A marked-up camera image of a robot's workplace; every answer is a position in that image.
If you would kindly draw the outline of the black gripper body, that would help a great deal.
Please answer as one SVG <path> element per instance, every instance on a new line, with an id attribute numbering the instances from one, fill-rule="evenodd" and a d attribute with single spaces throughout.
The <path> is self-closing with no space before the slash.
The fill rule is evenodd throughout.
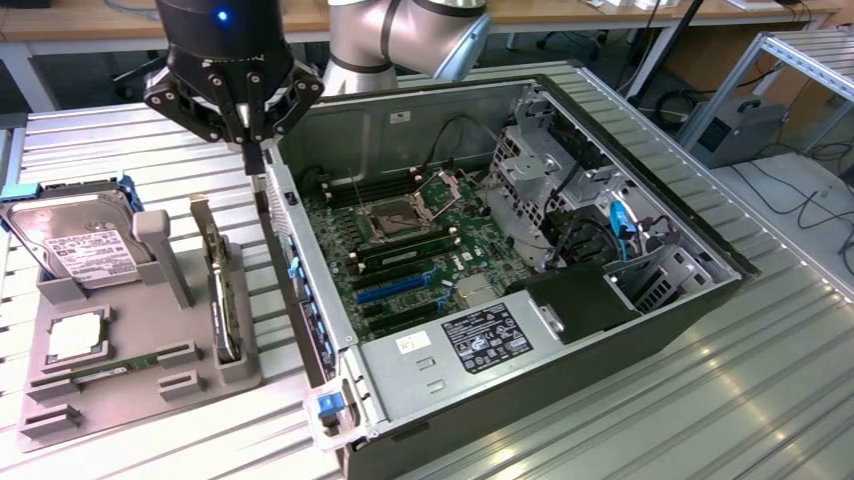
<path id="1" fill-rule="evenodd" d="M 250 142 L 250 88 L 266 101 L 293 68 L 276 1 L 158 1 L 165 68 L 192 98 L 217 110 L 233 102 Z"/>

